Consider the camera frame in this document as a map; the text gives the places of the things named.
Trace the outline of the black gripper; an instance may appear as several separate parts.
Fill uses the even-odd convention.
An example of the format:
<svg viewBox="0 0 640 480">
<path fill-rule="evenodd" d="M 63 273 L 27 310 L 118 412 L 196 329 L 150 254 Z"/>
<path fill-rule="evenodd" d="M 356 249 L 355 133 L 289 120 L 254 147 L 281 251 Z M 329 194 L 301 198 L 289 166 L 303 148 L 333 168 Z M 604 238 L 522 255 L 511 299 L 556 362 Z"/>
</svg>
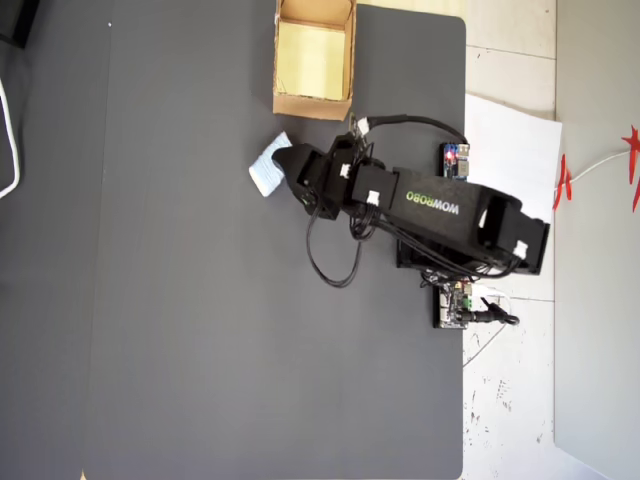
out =
<svg viewBox="0 0 640 480">
<path fill-rule="evenodd" d="M 294 197 L 309 215 L 336 220 L 341 213 L 363 217 L 366 207 L 352 198 L 357 163 L 365 143 L 355 134 L 337 136 L 328 152 L 309 143 L 280 148 L 272 155 Z"/>
</svg>

